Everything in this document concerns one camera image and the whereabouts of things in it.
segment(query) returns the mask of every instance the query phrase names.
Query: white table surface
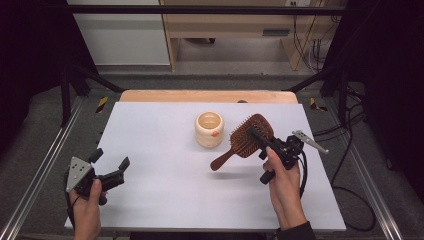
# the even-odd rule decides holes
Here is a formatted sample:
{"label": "white table surface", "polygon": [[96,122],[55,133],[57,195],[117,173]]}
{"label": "white table surface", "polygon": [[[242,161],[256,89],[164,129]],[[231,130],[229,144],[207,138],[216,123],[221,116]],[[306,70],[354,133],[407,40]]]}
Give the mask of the white table surface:
{"label": "white table surface", "polygon": [[[215,111],[225,121],[223,142],[207,149],[195,140],[198,114]],[[96,174],[117,170],[125,157],[125,183],[109,190],[101,206],[104,228],[134,231],[273,231],[278,221],[255,152],[233,155],[218,171],[210,163],[230,149],[230,134],[260,113],[274,136],[285,141],[293,130],[312,137],[303,106],[262,103],[117,102],[94,164]],[[346,230],[318,151],[305,144],[308,179],[302,204],[315,231]],[[65,227],[71,228],[69,219]]]}

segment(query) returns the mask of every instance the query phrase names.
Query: black sleeve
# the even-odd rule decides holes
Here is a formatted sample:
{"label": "black sleeve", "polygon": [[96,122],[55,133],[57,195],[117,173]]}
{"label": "black sleeve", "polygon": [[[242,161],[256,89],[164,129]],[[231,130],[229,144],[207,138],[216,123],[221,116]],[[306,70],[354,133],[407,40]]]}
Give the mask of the black sleeve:
{"label": "black sleeve", "polygon": [[309,222],[306,222],[294,228],[287,229],[285,231],[277,229],[276,235],[278,240],[316,240],[314,231],[312,231],[311,223]]}

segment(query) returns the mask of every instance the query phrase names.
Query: gray carpet floor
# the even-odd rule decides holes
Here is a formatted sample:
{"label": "gray carpet floor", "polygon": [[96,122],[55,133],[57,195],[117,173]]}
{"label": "gray carpet floor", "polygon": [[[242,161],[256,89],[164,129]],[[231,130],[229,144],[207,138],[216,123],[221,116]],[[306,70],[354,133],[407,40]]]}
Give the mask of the gray carpet floor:
{"label": "gray carpet floor", "polygon": [[[302,80],[299,76],[273,75],[225,75],[225,76],[160,76],[160,75],[109,75],[108,80],[130,89],[265,89],[281,90],[293,86]],[[20,233],[39,233],[52,235],[72,235],[72,231],[63,227],[66,220],[66,202],[62,188],[63,173],[72,156],[87,158],[101,138],[108,117],[120,94],[113,93],[103,86],[89,80],[92,91],[83,97],[82,110],[74,127],[67,136],[65,144],[53,164],[31,210],[29,211]],[[297,93],[303,104],[313,132],[329,129],[337,124],[328,111],[311,109],[310,98],[318,106],[326,107],[329,99],[320,96],[320,83]],[[359,83],[352,83],[353,88],[361,92]],[[102,113],[96,113],[100,98],[108,96],[109,100]],[[356,101],[349,98],[348,104]],[[50,145],[54,141],[61,123],[60,89],[53,88],[40,93],[32,99],[30,112],[20,132],[0,161],[0,226],[4,227],[13,214],[32,177],[38,171]],[[341,161],[345,146],[340,132],[333,135],[316,137],[320,144],[331,149],[331,154],[321,155],[329,179],[335,174]],[[376,141],[366,121],[360,120],[353,127],[353,142],[366,161],[368,170],[375,180],[386,204],[396,221],[404,239],[424,239],[424,206],[409,186],[401,172],[389,170],[384,153]],[[335,185],[345,187],[366,199],[358,175],[350,157],[344,162],[337,175]],[[372,223],[368,207],[358,198],[346,191],[335,190],[346,222],[354,227],[367,228]],[[124,236],[130,233],[102,231],[102,236]],[[348,227],[345,232],[317,233],[320,239],[386,239],[382,228],[377,224],[369,231],[363,232]]]}

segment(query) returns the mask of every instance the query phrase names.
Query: black horizontal bar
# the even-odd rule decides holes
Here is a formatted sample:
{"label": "black horizontal bar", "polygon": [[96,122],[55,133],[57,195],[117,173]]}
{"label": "black horizontal bar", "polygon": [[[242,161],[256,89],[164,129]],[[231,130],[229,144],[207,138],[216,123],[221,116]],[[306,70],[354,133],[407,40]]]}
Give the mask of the black horizontal bar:
{"label": "black horizontal bar", "polygon": [[44,9],[84,14],[231,14],[343,16],[366,10],[344,7],[163,6],[163,5],[46,5]]}

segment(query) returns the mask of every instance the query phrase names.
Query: brown hairbrush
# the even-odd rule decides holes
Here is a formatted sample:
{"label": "brown hairbrush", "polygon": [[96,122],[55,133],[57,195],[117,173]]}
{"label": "brown hairbrush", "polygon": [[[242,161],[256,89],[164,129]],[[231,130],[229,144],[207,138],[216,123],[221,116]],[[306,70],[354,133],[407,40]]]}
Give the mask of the brown hairbrush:
{"label": "brown hairbrush", "polygon": [[247,158],[260,148],[259,142],[250,133],[251,128],[254,128],[256,132],[267,140],[271,140],[274,137],[271,125],[261,114],[257,113],[250,116],[231,133],[230,150],[212,161],[211,169],[213,171],[218,170],[234,154]]}

